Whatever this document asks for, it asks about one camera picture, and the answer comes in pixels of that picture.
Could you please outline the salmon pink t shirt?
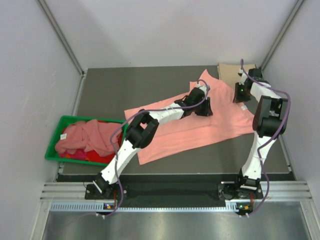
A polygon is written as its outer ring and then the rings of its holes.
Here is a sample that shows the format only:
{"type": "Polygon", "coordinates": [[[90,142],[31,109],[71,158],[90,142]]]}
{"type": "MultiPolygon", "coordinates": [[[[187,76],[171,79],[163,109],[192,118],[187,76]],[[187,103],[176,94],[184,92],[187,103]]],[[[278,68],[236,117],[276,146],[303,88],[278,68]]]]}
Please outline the salmon pink t shirt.
{"type": "Polygon", "coordinates": [[[197,116],[193,113],[160,125],[152,142],[138,152],[140,165],[253,133],[254,115],[244,103],[233,102],[233,89],[222,80],[212,77],[207,70],[199,78],[210,87],[208,96],[213,115],[197,116]]]}

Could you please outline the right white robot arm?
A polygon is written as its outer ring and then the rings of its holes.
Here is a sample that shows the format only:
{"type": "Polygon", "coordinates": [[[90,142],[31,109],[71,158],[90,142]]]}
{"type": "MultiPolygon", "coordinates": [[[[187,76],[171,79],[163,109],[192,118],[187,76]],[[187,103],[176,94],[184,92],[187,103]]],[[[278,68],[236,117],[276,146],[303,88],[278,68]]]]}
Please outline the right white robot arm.
{"type": "Polygon", "coordinates": [[[252,121],[254,140],[249,156],[241,168],[233,192],[239,198],[245,198],[258,190],[262,176],[262,168],[268,153],[287,127],[290,101],[280,97],[277,90],[263,79],[260,68],[252,68],[246,72],[238,71],[239,82],[235,84],[234,103],[245,103],[254,97],[257,108],[252,121]]]}

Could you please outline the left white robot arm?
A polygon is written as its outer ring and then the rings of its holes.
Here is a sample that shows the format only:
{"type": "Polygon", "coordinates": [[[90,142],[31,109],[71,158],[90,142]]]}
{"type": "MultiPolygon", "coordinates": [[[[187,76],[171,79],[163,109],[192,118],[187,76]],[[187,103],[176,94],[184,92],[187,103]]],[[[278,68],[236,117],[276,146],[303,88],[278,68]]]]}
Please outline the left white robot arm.
{"type": "Polygon", "coordinates": [[[128,120],[124,140],[115,152],[111,162],[93,180],[96,192],[102,198],[109,198],[114,191],[114,184],[130,160],[153,140],[159,126],[190,116],[212,116],[208,85],[197,85],[181,99],[162,109],[141,109],[128,120]]]}

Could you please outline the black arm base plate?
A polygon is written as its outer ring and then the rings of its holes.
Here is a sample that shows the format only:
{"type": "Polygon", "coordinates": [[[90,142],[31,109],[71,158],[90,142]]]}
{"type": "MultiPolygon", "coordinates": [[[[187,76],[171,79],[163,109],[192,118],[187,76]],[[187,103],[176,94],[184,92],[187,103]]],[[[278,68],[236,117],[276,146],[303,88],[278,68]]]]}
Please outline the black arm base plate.
{"type": "Polygon", "coordinates": [[[115,183],[109,196],[100,194],[94,184],[88,184],[86,200],[111,200],[121,207],[222,207],[225,201],[262,199],[255,192],[236,189],[232,183],[220,182],[129,182],[115,183]]]}

